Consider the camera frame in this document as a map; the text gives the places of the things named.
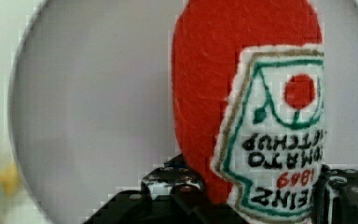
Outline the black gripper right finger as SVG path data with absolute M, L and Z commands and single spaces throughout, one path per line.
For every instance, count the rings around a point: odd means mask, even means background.
M 327 165 L 316 184 L 312 224 L 358 224 L 358 171 Z

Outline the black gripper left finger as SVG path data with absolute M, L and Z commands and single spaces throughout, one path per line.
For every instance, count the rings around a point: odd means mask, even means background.
M 225 203 L 212 203 L 202 177 L 178 155 L 153 170 L 139 190 L 115 195 L 84 224 L 248 224 Z

